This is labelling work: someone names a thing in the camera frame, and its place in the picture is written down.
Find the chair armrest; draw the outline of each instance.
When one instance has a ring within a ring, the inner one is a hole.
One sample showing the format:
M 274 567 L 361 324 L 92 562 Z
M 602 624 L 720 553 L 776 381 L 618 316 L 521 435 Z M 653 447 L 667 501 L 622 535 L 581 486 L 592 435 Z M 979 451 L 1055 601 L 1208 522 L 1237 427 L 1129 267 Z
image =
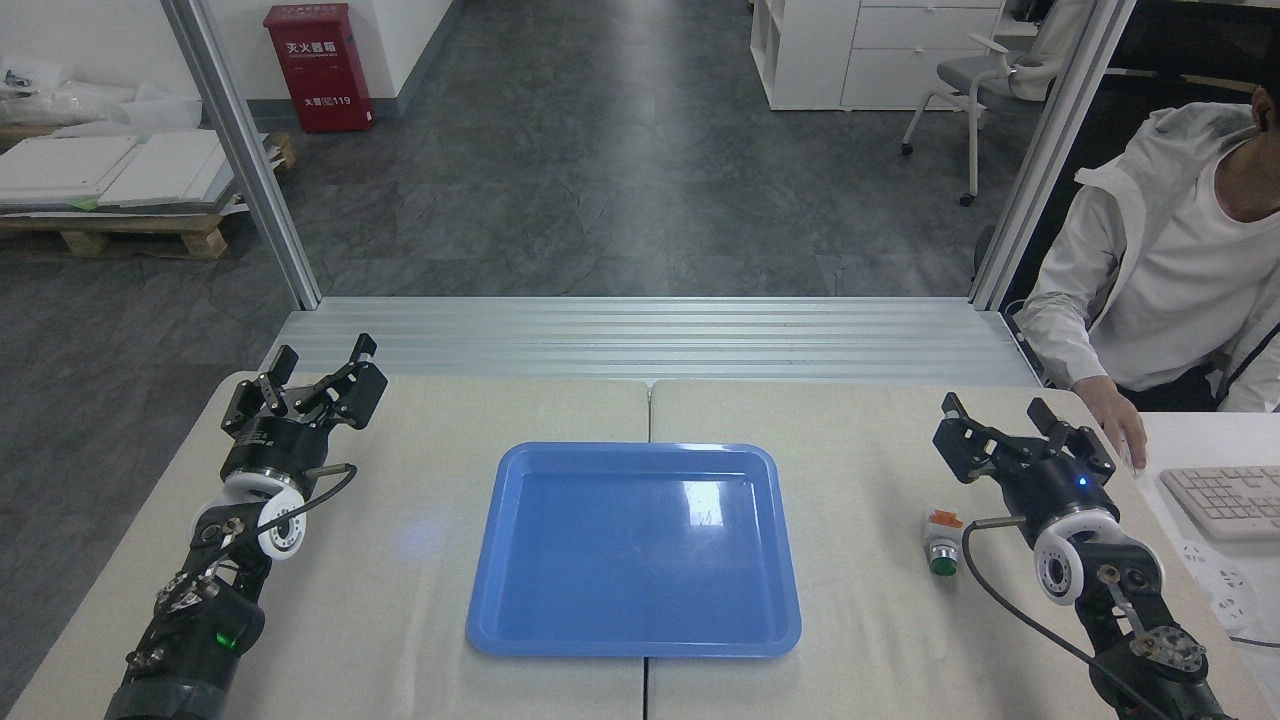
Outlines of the chair armrest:
M 1004 65 L 1004 68 L 1001 69 L 995 69 L 986 73 L 978 73 L 977 76 L 974 76 L 973 82 L 969 83 L 969 92 L 968 92 L 969 97 L 978 97 L 978 87 L 982 83 L 987 82 L 988 79 L 1000 79 L 1014 74 L 1014 70 L 1007 64 L 1005 63 L 1001 64 Z
M 984 46 L 989 47 L 991 50 L 993 50 L 996 53 L 1000 53 L 1001 55 L 1009 55 L 1009 49 L 1007 47 L 1005 47 L 1004 45 L 996 42 L 995 40 L 991 40 L 989 37 L 983 37 L 983 36 L 978 35 L 977 32 L 970 32 L 969 33 L 969 40 L 973 40 L 978 45 L 984 45 Z

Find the black cable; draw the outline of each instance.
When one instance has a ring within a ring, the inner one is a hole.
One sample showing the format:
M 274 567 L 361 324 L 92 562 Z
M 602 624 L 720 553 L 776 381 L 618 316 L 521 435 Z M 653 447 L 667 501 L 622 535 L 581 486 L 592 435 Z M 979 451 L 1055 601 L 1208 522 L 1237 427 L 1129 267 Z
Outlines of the black cable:
M 1268 643 L 1266 641 L 1251 641 L 1249 638 L 1238 638 L 1235 635 L 1226 635 L 1226 637 L 1229 639 L 1233 639 L 1233 641 L 1235 641 L 1238 643 L 1244 643 L 1244 644 L 1256 644 L 1258 647 L 1280 647 L 1280 643 Z
M 266 523 L 265 525 L 257 525 L 253 529 L 242 533 L 238 538 L 236 538 L 225 548 L 223 548 L 221 555 L 210 561 L 209 565 L 205 565 L 205 568 L 200 573 L 204 574 L 214 565 L 221 562 L 223 560 L 227 560 L 228 557 L 230 557 L 232 551 L 238 550 L 248 544 L 250 542 L 256 541 L 257 536 L 262 533 L 269 533 L 275 528 L 283 527 L 289 520 L 297 518 L 298 515 L 302 515 L 303 512 L 312 510 L 315 506 L 338 495 L 339 492 L 342 492 L 342 488 L 347 487 L 347 484 L 351 483 L 351 480 L 356 477 L 356 466 L 352 465 L 351 462 L 344 462 L 342 465 L 328 465 L 325 468 L 316 468 L 314 470 L 307 470 L 307 471 L 311 473 L 315 479 L 320 479 L 328 475 L 337 475 L 338 473 L 343 471 L 346 471 L 347 475 L 343 479 L 334 483 L 332 488 L 324 491 L 311 501 L 305 502 L 298 507 L 294 507 L 293 510 L 289 510 L 284 515 L 280 515 L 279 518 L 271 520 L 270 523 Z
M 1125 683 L 1119 676 L 1116 676 L 1115 673 L 1112 673 L 1111 670 L 1107 670 L 1106 667 L 1102 666 L 1101 662 L 1098 662 L 1097 660 L 1089 657 L 1088 653 L 1085 653 L 1083 650 L 1075 647 L 1074 644 L 1071 644 L 1070 642 L 1068 642 L 1066 639 L 1064 639 L 1061 635 L 1059 635 L 1053 630 L 1050 630 L 1044 625 L 1041 625 L 1039 623 L 1036 621 L 1034 618 L 1032 618 L 1030 615 L 1027 615 L 1025 612 L 1023 612 L 1021 610 L 1019 610 L 1012 602 L 1005 600 L 1005 597 L 1002 594 L 1000 594 L 996 591 L 996 588 L 993 588 L 991 585 L 991 583 L 987 582 L 986 578 L 982 577 L 982 573 L 978 571 L 978 566 L 974 565 L 974 562 L 973 562 L 973 553 L 969 552 L 969 534 L 972 532 L 974 532 L 974 530 L 987 530 L 987 529 L 991 529 L 991 528 L 1010 528 L 1010 527 L 1014 527 L 1014 525 L 1021 525 L 1025 521 L 1027 521 L 1027 519 L 1025 518 L 1020 518 L 1020 516 L 1019 518 L 988 518 L 986 520 L 974 520 L 973 523 L 969 523 L 968 527 L 965 527 L 964 534 L 960 536 L 960 551 L 964 553 L 965 566 L 969 568 L 970 573 L 973 573 L 973 579 L 978 580 L 978 584 L 982 585 L 982 589 L 987 591 L 987 594 L 989 594 L 996 602 L 998 602 L 1001 607 L 1004 607 L 1005 610 L 1007 610 L 1009 612 L 1011 612 L 1014 615 L 1014 618 L 1018 618 L 1019 620 L 1021 620 L 1023 623 L 1025 623 L 1028 626 L 1030 626 L 1037 633 L 1039 633 L 1039 634 L 1044 635 L 1046 638 L 1053 641 L 1053 643 L 1057 644 L 1059 647 L 1061 647 L 1062 650 L 1070 652 L 1076 659 L 1079 659 L 1080 661 L 1085 662 L 1087 665 L 1089 665 L 1091 667 L 1093 667 L 1098 673 L 1102 673 L 1107 678 L 1107 680 L 1110 680 L 1116 688 L 1119 688 L 1120 691 L 1123 691 L 1126 696 L 1129 696 L 1130 698 L 1133 698 L 1138 705 L 1140 705 L 1144 708 L 1147 708 L 1147 711 L 1149 711 L 1152 715 L 1155 715 L 1160 720 L 1170 720 L 1170 717 L 1167 715 L 1165 715 L 1164 712 L 1161 712 L 1158 707 L 1156 707 L 1155 705 L 1151 703 L 1151 701 L 1148 701 L 1147 698 L 1144 698 L 1140 694 L 1138 694 L 1137 691 L 1134 691 L 1133 688 L 1130 688 L 1128 683 Z

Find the white jacket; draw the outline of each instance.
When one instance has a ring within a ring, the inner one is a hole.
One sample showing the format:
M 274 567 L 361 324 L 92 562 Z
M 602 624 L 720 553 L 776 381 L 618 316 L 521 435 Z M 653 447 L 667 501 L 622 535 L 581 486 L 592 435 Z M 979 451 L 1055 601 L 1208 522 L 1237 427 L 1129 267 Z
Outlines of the white jacket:
M 1116 159 L 1083 169 L 1084 187 L 1041 265 L 1032 296 L 1015 315 L 1050 377 L 1062 388 L 1106 374 L 1089 332 L 1111 309 L 1143 252 L 1196 177 L 1228 147 L 1257 135 L 1248 105 L 1196 102 L 1157 110 Z M 1280 232 L 1275 242 L 1280 243 Z M 1219 351 L 1230 377 L 1280 323 L 1280 272 L 1272 272 L 1244 327 Z M 1280 402 L 1280 338 L 1231 384 L 1219 410 L 1270 411 Z

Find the wall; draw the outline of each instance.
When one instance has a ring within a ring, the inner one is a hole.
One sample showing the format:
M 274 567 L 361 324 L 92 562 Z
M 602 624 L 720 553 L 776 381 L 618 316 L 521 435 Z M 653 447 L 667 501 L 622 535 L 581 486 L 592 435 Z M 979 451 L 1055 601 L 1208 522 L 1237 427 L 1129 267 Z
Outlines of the wall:
M 369 92 L 399 95 L 453 0 L 349 0 Z M 241 94 L 288 97 L 262 18 L 270 0 L 210 0 L 219 44 Z M 196 86 L 156 0 L 0 0 L 0 55 L 72 63 L 91 82 L 195 97 Z
M 0 55 L 69 63 L 88 82 L 198 95 L 156 0 L 0 0 Z
M 393 82 L 396 82 L 396 95 L 404 86 L 404 81 L 413 70 L 413 64 L 417 63 L 422 49 L 426 47 L 426 41 L 431 38 L 435 28 L 440 27 L 440 20 L 453 1 L 374 0 L 378 26 L 381 28 L 383 45 L 387 51 L 387 67 Z M 361 51 L 360 58 L 364 60 L 364 51 Z

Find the aluminum profile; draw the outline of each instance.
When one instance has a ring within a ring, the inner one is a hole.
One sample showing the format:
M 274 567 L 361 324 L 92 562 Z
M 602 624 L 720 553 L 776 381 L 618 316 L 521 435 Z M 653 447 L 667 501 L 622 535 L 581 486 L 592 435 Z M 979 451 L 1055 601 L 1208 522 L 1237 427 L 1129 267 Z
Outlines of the aluminum profile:
M 397 374 L 1038 386 L 998 314 L 960 297 L 326 297 L 276 346 L 328 372 L 361 332 Z

